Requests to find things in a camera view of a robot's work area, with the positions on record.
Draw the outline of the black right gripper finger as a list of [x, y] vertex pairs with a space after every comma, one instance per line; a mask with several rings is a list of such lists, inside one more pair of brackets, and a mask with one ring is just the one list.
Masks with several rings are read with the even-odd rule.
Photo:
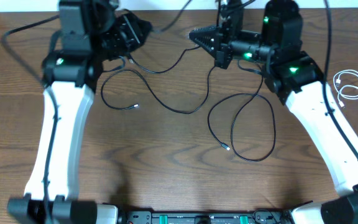
[[190, 40], [196, 40], [196, 39], [206, 39], [210, 41], [215, 41], [218, 39], [220, 28], [216, 26], [207, 26], [207, 27], [201, 27], [192, 30], [189, 33]]
[[219, 39], [197, 39], [197, 42], [214, 59], [221, 58], [221, 41]]

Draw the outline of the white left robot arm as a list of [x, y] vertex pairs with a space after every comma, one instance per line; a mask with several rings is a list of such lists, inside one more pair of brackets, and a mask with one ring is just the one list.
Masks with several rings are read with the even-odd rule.
[[151, 23], [118, 1], [58, 3], [60, 29], [50, 39], [42, 73], [44, 120], [35, 165], [21, 198], [8, 213], [20, 223], [124, 223], [115, 205], [80, 200], [78, 165], [86, 118], [107, 60], [124, 59], [143, 46]]

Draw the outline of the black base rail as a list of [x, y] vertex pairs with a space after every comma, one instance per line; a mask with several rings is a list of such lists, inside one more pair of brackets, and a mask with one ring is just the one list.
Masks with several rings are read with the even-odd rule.
[[127, 213], [126, 224], [289, 224], [293, 220], [285, 212], [256, 210], [245, 213], [168, 213], [132, 211]]

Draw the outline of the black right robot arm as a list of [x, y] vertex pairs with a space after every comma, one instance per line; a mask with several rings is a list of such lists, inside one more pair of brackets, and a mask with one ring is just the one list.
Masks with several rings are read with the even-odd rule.
[[269, 90], [295, 115], [323, 158], [335, 200], [290, 209], [284, 223], [358, 223], [358, 137], [339, 109], [327, 81], [327, 69], [302, 50], [303, 19], [295, 1], [269, 1], [261, 32], [242, 27], [245, 4], [219, 5], [219, 21], [195, 29], [189, 38], [214, 58], [219, 68], [234, 59], [263, 65]]

